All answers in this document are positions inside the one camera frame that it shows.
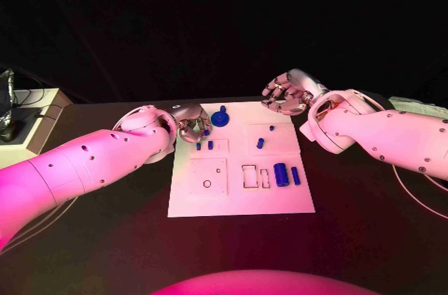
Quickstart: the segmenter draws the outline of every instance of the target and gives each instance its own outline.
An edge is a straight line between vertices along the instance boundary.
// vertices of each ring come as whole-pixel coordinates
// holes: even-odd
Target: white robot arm
[[[142,106],[121,118],[112,130],[99,130],[0,169],[0,251],[43,212],[171,153],[177,130],[187,142],[210,133],[201,106],[175,105],[167,111]]]
[[[285,94],[285,102],[276,98]],[[266,85],[262,105],[285,115],[301,114],[308,121],[301,132],[331,153],[354,142],[378,160],[448,179],[448,120],[387,110],[355,90],[329,91],[301,70],[293,69]]]

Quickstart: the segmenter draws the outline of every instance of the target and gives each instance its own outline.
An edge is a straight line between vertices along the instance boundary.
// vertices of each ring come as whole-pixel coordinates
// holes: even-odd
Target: pink-lit robot arm
[[[197,123],[200,130],[193,130]],[[178,130],[187,142],[210,133],[198,104],[168,111],[132,110],[112,130],[99,130],[0,170],[0,250],[18,229],[66,200],[113,183],[174,151]]]
[[[276,98],[285,93],[285,102]],[[285,115],[304,112],[308,121],[301,132],[331,153],[354,142],[378,160],[448,179],[448,120],[432,116],[384,111],[381,105],[355,90],[328,91],[298,69],[268,84],[265,107]]]

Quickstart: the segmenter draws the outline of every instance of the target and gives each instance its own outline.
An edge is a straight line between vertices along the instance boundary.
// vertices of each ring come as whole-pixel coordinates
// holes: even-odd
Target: dark curtain
[[[448,106],[443,0],[1,0],[0,63],[79,102],[259,95],[288,69]]]

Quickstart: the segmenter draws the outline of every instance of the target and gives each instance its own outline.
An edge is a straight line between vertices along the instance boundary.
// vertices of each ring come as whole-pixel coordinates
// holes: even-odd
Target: dark table
[[[66,107],[43,150],[109,129],[139,105]],[[296,127],[305,119],[292,118]],[[59,221],[0,257],[0,293],[148,294],[211,272],[275,269],[386,294],[446,294],[448,220],[417,205],[390,165],[357,145],[334,155],[299,132],[298,141],[316,213],[167,218],[170,154],[79,197]],[[400,174],[430,190],[422,175]]]

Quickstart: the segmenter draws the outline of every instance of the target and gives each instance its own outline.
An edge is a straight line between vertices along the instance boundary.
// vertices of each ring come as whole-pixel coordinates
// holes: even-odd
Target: large blue cylinder
[[[275,181],[278,187],[285,187],[289,185],[286,165],[278,163],[273,165]]]

